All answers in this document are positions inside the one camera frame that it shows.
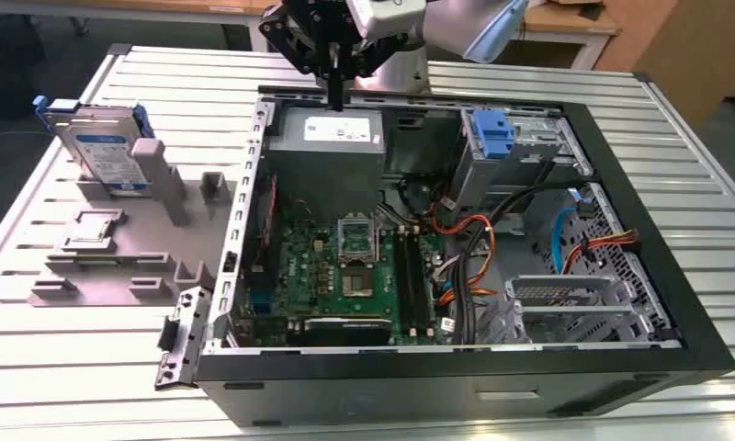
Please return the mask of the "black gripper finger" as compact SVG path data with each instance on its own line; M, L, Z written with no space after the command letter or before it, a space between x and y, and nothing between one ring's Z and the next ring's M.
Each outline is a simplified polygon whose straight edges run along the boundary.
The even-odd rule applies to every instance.
M321 4L276 4L264 10L259 31L301 74L312 74L337 110L337 47Z
M356 77L370 77L390 57L404 46L403 36L391 36L376 40L362 49L355 49L356 44L340 43L337 45L337 111L349 101L349 87L347 82Z

